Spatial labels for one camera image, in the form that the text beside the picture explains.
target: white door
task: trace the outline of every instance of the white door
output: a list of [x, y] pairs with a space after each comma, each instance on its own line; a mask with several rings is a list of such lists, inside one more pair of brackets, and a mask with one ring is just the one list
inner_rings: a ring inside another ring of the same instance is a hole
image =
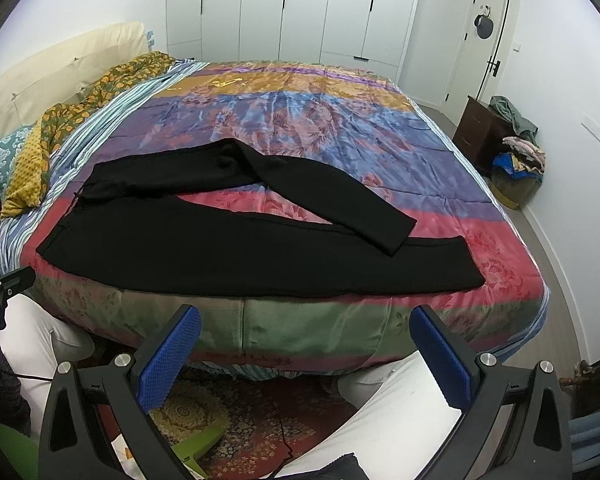
[[282, 4], [283, 0], [242, 0], [241, 61], [278, 59]]
[[284, 3], [279, 59], [320, 63], [327, 0], [284, 0]]
[[498, 92], [498, 85], [504, 72], [504, 65], [511, 54], [513, 37], [516, 33], [516, 24], [520, 12], [520, 0], [507, 0], [507, 15], [502, 23], [502, 33], [496, 44], [496, 51], [493, 54], [491, 71], [487, 75], [487, 81], [482, 85], [482, 90], [478, 99], [488, 103]]
[[322, 50], [362, 56], [371, 0], [329, 0]]
[[200, 1], [167, 0], [167, 46], [171, 56], [200, 56]]
[[[478, 97], [480, 87], [483, 85], [493, 56], [498, 38], [500, 36], [500, 25], [506, 12], [507, 0], [475, 0], [469, 15], [468, 26], [465, 30], [466, 39], [462, 42], [456, 70], [448, 90], [448, 96], [442, 103], [440, 111], [456, 126], [460, 123], [464, 108], [468, 101], [467, 96]], [[474, 25], [476, 17], [490, 10], [490, 18], [493, 20], [493, 32], [487, 39], [478, 36]]]
[[414, 0], [373, 0], [362, 57], [398, 66]]
[[237, 61], [240, 0], [202, 0], [202, 61]]

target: dark wooden nightstand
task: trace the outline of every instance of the dark wooden nightstand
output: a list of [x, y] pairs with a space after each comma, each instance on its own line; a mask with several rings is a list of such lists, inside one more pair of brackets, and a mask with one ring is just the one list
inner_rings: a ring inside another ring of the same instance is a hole
[[491, 176], [491, 163], [500, 153], [502, 139], [513, 135], [513, 126], [496, 110], [469, 96], [453, 140], [480, 174]]

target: yellow floral blanket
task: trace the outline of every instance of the yellow floral blanket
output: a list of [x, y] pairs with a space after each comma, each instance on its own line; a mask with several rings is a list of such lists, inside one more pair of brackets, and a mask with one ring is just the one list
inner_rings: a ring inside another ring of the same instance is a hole
[[38, 207], [49, 184], [49, 157], [89, 115], [121, 92], [159, 76], [174, 59], [162, 52], [142, 54], [117, 65], [87, 88], [79, 104], [56, 104], [38, 120], [15, 161], [13, 175], [2, 200], [2, 216], [12, 217]]

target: black cable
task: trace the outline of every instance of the black cable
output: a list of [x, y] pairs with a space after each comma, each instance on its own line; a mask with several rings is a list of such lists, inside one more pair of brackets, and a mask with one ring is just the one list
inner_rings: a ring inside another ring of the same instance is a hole
[[13, 372], [9, 372], [7, 370], [3, 370], [2, 368], [0, 368], [0, 373], [1, 374], [6, 374], [6, 375], [10, 375], [11, 377], [18, 377], [19, 379], [35, 379], [37, 381], [46, 381], [48, 383], [50, 383], [51, 381], [53, 381], [53, 379], [49, 379], [48, 377], [38, 377], [36, 375], [15, 374]]
[[[190, 377], [179, 377], [179, 379], [184, 380], [184, 381], [192, 381], [192, 382], [204, 382], [204, 381], [216, 381], [217, 378], [190, 378]], [[249, 383], [250, 381], [243, 379], [243, 378], [236, 378], [234, 380], [237, 381], [243, 381], [246, 383]], [[291, 460], [293, 460], [294, 458], [294, 450], [293, 448], [289, 445], [289, 443], [286, 441], [285, 438], [285, 427], [282, 424], [282, 417], [280, 416], [280, 409], [278, 408], [277, 404], [274, 402], [274, 400], [271, 398], [270, 395], [267, 395], [266, 393], [264, 393], [262, 391], [262, 388], [259, 386], [256, 386], [259, 390], [260, 393], [264, 396], [267, 397], [267, 400], [271, 403], [271, 405], [273, 406], [273, 410], [276, 412], [276, 415], [278, 416], [278, 424], [280, 425], [280, 434], [282, 435], [282, 442], [285, 444], [286, 449], [288, 450], [288, 456], [282, 460], [282, 462], [280, 462], [280, 464], [278, 465], [277, 468], [275, 468], [270, 474], [269, 476], [267, 476], [267, 478], [265, 480], [271, 480], [273, 478], [276, 477], [276, 475], [280, 472], [280, 470], [289, 462], [291, 462]]]
[[271, 398], [271, 396], [266, 396], [267, 399], [269, 399], [269, 402], [271, 403], [271, 405], [273, 406], [273, 409], [276, 411], [276, 414], [278, 415], [278, 423], [280, 424], [280, 433], [282, 434], [282, 442], [284, 442], [286, 448], [288, 449], [288, 456], [282, 461], [280, 462], [280, 465], [275, 468], [273, 470], [273, 472], [267, 476], [266, 480], [270, 480], [272, 478], [275, 478], [276, 475], [280, 472], [280, 470], [287, 464], [289, 463], [291, 460], [293, 460], [294, 458], [294, 450], [292, 449], [292, 447], [289, 445], [289, 443], [286, 441], [285, 438], [285, 428], [282, 425], [282, 417], [280, 416], [280, 409], [278, 408], [278, 406], [276, 405], [276, 403], [273, 401], [273, 399]]

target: folded clothes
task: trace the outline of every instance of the folded clothes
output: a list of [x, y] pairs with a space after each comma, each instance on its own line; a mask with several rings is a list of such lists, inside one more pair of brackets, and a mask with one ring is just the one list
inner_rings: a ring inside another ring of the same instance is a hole
[[528, 162], [530, 168], [539, 170], [540, 173], [544, 173], [544, 166], [546, 164], [546, 153], [525, 139], [519, 137], [505, 137], [502, 142], [509, 146], [511, 151], [517, 155], [520, 160]]
[[501, 153], [493, 159], [495, 168], [502, 168], [513, 179], [534, 178], [542, 181], [542, 173], [536, 168], [532, 168], [521, 162], [513, 153]]

